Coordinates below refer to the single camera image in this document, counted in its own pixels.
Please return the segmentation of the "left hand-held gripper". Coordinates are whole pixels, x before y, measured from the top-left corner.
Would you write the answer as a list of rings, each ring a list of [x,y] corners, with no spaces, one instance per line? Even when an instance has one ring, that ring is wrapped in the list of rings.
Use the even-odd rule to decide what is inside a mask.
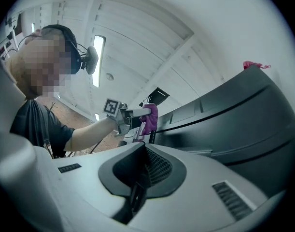
[[[130,130],[129,119],[127,117],[142,117],[148,116],[151,114],[150,108],[140,108],[130,110],[127,107],[126,103],[107,99],[103,108],[103,112],[112,120],[114,120],[117,124],[117,136],[125,136],[128,134]],[[143,142],[144,135],[143,131],[145,129],[145,123],[141,123],[141,125],[137,128],[133,129],[133,138],[132,142]]]

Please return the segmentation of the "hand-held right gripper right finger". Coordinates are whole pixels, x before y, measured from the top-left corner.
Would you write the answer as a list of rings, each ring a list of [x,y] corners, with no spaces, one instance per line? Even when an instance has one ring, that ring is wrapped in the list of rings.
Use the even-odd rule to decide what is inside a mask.
[[[263,222],[284,196],[268,198],[253,183],[220,162],[174,148],[154,145],[179,159],[187,174],[170,196],[148,199],[128,226],[144,232],[250,232]],[[250,207],[251,212],[236,221],[213,185],[226,182]]]

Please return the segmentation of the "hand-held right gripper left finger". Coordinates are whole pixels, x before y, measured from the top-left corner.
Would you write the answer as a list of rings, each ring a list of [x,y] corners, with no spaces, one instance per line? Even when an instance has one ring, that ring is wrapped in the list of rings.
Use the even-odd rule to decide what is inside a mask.
[[[140,143],[72,158],[51,159],[35,147],[35,187],[32,225],[41,232],[136,232],[115,219],[125,198],[110,194],[98,170],[114,156],[140,147]]]

